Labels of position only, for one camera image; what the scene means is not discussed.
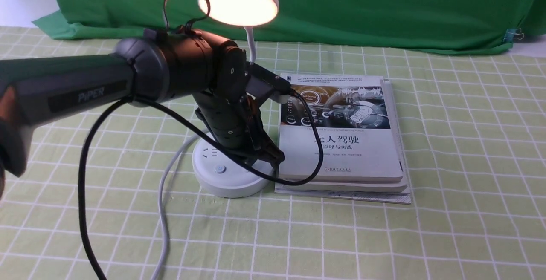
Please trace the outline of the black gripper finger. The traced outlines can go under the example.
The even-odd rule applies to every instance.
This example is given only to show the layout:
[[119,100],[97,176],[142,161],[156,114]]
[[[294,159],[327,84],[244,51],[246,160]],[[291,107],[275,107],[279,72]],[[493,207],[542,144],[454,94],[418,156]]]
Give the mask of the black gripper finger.
[[265,132],[261,120],[252,121],[252,144],[254,150],[258,153],[258,159],[265,160],[274,167],[285,161],[284,152],[273,142],[271,137]]

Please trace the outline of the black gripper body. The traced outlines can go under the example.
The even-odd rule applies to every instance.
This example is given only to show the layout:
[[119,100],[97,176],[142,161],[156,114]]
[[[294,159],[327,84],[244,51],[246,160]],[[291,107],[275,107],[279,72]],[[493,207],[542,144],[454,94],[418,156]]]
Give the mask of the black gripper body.
[[248,127],[257,132],[261,129],[261,120],[254,101],[247,93],[234,104],[209,92],[196,93],[195,101],[197,116],[219,144],[239,160],[258,160],[259,148],[254,145]]

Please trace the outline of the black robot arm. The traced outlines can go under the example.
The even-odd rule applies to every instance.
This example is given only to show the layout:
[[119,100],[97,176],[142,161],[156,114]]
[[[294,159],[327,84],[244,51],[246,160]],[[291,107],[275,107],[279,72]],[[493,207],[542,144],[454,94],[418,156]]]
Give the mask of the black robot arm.
[[288,94],[288,82],[210,32],[145,29],[107,55],[4,59],[0,88],[2,190],[6,173],[25,172],[36,128],[115,101],[148,107],[190,95],[197,118],[227,156],[274,168],[285,159],[264,130],[260,107]]

